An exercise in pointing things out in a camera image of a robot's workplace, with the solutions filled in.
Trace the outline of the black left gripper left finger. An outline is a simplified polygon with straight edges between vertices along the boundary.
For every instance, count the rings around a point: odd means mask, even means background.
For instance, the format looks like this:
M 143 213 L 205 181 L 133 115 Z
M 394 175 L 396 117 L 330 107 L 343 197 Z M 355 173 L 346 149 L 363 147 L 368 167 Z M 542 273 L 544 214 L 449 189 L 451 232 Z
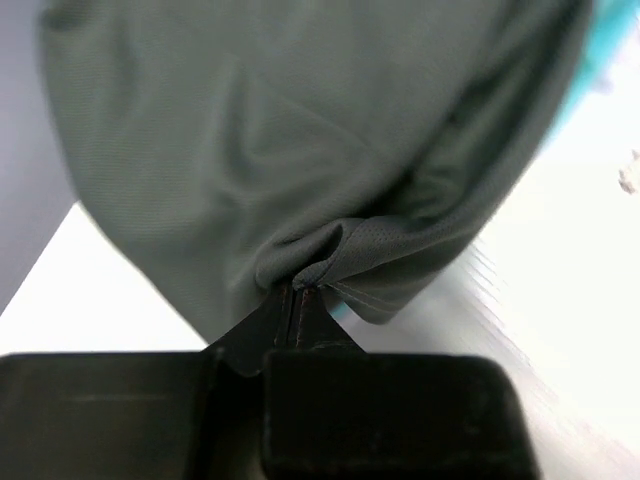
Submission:
M 4 356 L 2 477 L 263 478 L 261 372 L 292 307 L 282 285 L 201 351 Z

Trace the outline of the dark grey t shirt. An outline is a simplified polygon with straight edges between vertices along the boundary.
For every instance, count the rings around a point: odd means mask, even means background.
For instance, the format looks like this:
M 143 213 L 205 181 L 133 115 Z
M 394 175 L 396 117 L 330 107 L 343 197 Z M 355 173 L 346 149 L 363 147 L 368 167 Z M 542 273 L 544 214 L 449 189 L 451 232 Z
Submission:
M 79 200 L 206 340 L 287 280 L 388 321 L 527 169 L 589 1 L 48 1 Z

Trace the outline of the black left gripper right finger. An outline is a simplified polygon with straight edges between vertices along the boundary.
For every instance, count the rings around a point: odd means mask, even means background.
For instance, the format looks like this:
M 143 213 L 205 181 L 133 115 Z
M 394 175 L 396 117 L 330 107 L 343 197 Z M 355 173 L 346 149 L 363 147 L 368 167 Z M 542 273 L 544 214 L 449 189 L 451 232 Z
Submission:
M 495 361 L 372 354 L 298 292 L 263 370 L 270 479 L 537 479 L 518 394 Z

